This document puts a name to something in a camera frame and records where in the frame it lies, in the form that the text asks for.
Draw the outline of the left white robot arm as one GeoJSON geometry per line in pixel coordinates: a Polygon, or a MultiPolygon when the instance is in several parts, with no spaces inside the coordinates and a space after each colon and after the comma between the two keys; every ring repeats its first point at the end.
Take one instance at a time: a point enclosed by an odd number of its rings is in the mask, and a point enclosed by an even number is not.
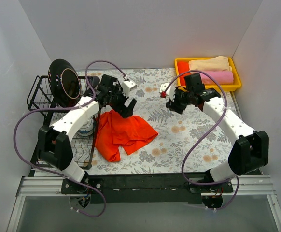
{"type": "Polygon", "coordinates": [[[37,157],[73,179],[72,187],[76,192],[86,192],[89,187],[88,180],[84,178],[86,172],[73,160],[70,143],[77,131],[102,107],[109,105],[122,118],[132,116],[136,99],[132,99],[129,106],[125,103],[136,87],[132,80],[119,82],[115,77],[103,75],[100,83],[80,98],[76,109],[70,110],[51,126],[39,129],[37,157]]]}

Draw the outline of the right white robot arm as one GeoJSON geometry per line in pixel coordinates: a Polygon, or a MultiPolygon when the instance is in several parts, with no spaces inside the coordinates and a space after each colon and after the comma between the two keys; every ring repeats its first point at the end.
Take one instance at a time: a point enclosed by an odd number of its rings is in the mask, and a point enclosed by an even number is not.
{"type": "Polygon", "coordinates": [[[210,192],[221,188],[222,183],[249,173],[268,164],[269,136],[265,131],[256,131],[244,123],[227,107],[226,95],[218,90],[207,89],[202,83],[202,71],[186,71],[184,87],[174,87],[172,83],[160,86],[160,96],[168,98],[166,107],[182,114],[187,106],[193,105],[208,115],[214,127],[220,127],[232,144],[227,161],[205,172],[204,179],[196,182],[210,192]]]}

